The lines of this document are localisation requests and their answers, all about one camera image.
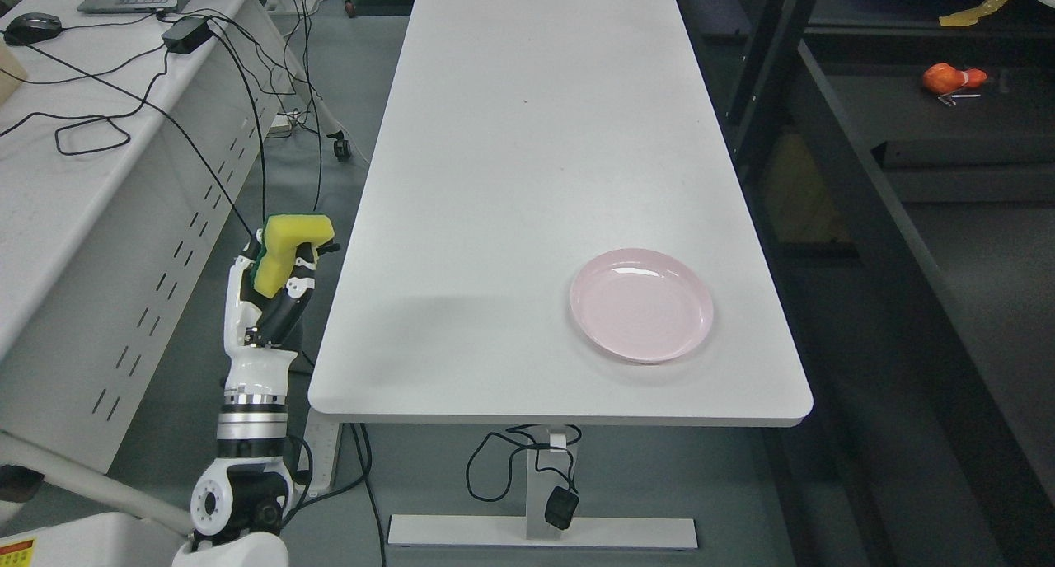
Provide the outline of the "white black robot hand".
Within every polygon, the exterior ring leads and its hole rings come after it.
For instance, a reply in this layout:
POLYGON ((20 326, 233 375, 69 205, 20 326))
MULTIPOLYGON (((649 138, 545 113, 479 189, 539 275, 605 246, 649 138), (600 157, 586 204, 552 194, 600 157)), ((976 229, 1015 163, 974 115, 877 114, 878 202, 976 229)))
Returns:
POLYGON ((235 394, 288 394, 288 373, 300 354, 298 324, 316 290, 320 256, 339 249, 335 237, 316 249, 298 247, 293 272, 272 298, 252 287, 260 252, 260 227, 241 249, 227 275, 223 349, 230 360, 223 401, 235 394))

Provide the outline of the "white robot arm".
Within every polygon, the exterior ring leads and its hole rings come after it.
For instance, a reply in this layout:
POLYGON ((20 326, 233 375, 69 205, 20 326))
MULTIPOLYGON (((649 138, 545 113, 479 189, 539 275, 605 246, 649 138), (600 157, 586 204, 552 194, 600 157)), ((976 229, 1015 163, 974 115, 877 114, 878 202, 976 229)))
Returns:
POLYGON ((193 531, 173 566, 288 566, 280 538, 293 507, 285 464, 288 408, 279 395, 226 396, 216 457, 190 497, 193 531))

